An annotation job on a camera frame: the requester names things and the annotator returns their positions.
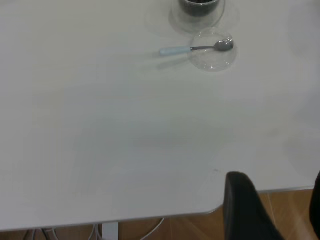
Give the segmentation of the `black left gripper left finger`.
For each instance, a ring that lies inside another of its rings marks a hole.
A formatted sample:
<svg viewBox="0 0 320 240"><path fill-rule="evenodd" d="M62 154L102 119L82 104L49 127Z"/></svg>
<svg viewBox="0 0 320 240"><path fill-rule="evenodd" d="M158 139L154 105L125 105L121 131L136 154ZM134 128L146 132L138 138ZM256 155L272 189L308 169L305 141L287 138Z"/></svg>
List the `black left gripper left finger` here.
<svg viewBox="0 0 320 240"><path fill-rule="evenodd" d="M250 178L242 173L227 173L223 200L226 240L282 240Z"/></svg>

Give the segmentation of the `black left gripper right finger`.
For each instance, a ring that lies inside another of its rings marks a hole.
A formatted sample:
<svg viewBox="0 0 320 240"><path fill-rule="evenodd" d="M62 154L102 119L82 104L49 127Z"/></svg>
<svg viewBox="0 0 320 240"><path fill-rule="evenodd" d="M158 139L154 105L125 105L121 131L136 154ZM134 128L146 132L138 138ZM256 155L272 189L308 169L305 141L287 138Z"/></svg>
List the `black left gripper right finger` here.
<svg viewBox="0 0 320 240"><path fill-rule="evenodd" d="M320 238L320 173L318 173L312 191L309 219L316 236Z"/></svg>

